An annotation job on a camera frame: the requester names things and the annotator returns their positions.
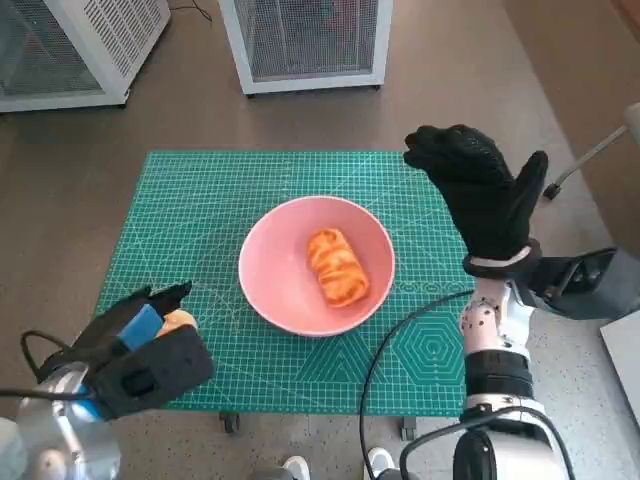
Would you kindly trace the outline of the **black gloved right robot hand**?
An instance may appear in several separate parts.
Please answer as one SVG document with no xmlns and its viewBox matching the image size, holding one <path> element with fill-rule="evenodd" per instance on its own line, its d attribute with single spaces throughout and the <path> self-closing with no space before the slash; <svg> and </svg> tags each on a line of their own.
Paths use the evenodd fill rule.
<svg viewBox="0 0 640 480">
<path fill-rule="evenodd" d="M 405 145 L 405 163 L 437 187 L 471 256 L 507 261 L 525 248 L 549 165 L 545 152 L 534 152 L 514 176 L 494 140 L 463 124 L 423 125 Z"/>
</svg>

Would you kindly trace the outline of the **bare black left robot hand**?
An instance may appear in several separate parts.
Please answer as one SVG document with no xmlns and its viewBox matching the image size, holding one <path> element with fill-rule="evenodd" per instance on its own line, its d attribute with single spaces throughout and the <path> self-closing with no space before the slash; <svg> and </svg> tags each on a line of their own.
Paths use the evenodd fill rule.
<svg viewBox="0 0 640 480">
<path fill-rule="evenodd" d="M 164 317 L 181 306 L 192 282 L 175 284 L 156 293 L 142 287 L 96 316 L 71 347 L 78 359 L 95 371 L 110 361 L 150 342 L 165 323 Z"/>
</svg>

